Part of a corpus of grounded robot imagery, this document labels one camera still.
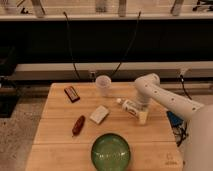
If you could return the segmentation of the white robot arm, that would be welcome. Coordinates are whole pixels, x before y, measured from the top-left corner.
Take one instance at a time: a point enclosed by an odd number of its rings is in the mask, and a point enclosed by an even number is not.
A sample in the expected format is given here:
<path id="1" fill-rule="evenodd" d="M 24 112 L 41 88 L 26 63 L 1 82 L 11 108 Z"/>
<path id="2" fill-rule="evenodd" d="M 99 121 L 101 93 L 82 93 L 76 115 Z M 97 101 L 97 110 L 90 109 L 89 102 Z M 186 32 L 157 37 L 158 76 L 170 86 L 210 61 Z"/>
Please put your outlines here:
<path id="1" fill-rule="evenodd" d="M 142 99 L 152 98 L 188 122 L 183 171 L 213 171 L 213 105 L 162 89 L 155 73 L 138 77 L 134 86 Z"/>

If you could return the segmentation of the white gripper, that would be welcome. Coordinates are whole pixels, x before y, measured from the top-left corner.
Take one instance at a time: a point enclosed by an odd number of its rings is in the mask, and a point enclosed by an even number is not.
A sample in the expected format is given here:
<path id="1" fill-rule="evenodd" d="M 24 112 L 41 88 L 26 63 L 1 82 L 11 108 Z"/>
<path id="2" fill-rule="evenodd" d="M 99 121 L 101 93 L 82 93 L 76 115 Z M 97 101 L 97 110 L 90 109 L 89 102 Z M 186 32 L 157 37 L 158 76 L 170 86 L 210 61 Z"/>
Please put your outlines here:
<path id="1" fill-rule="evenodd" d="M 136 93 L 136 100 L 138 104 L 141 106 L 141 112 L 139 113 L 139 123 L 141 125 L 146 124 L 148 112 L 146 111 L 148 109 L 149 103 L 150 103 L 150 97 L 137 92 Z"/>

